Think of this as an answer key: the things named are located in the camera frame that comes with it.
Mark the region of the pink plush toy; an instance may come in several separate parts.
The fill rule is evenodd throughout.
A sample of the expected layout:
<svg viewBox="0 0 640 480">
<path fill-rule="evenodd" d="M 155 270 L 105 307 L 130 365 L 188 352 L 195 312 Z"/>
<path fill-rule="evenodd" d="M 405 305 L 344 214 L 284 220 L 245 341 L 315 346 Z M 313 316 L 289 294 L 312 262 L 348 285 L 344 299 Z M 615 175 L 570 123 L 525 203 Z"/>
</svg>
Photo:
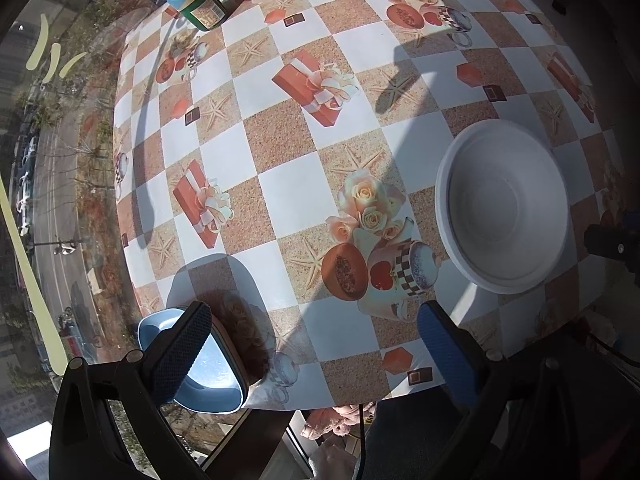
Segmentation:
<svg viewBox="0 0 640 480">
<path fill-rule="evenodd" d="M 300 435 L 308 440 L 317 440 L 325 434 L 344 437 L 352 427 L 362 422 L 372 422 L 375 410 L 375 402 L 318 408 L 307 416 Z"/>
</svg>

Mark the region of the patterned checkered tablecloth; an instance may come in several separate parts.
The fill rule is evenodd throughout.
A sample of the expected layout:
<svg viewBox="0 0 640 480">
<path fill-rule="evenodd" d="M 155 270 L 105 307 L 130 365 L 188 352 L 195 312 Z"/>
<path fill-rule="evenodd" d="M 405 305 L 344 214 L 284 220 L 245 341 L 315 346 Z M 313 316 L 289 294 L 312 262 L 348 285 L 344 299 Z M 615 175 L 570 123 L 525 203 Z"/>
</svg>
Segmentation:
<svg viewBox="0 0 640 480">
<path fill-rule="evenodd" d="M 434 299 L 514 353 L 603 292 L 582 236 L 618 213 L 591 81 L 532 0 L 224 0 L 199 32 L 168 6 L 126 37 L 114 118 L 120 238 L 140 310 L 208 302 L 258 376 L 247 405 L 310 410 L 440 376 L 416 332 Z M 475 287 L 439 238 L 456 136 L 517 122 L 566 182 L 548 278 Z"/>
</svg>

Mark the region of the white foam bowl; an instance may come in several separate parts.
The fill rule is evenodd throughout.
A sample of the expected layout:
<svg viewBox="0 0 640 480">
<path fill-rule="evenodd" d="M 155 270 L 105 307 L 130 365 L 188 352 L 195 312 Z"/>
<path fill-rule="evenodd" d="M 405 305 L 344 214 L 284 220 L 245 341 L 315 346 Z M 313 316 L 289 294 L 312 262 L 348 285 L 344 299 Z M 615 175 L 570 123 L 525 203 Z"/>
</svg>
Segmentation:
<svg viewBox="0 0 640 480">
<path fill-rule="evenodd" d="M 559 262 L 568 231 L 562 172 L 533 133 L 485 119 L 449 145 L 435 184 L 446 253 L 478 287 L 515 295 L 539 285 Z"/>
</svg>

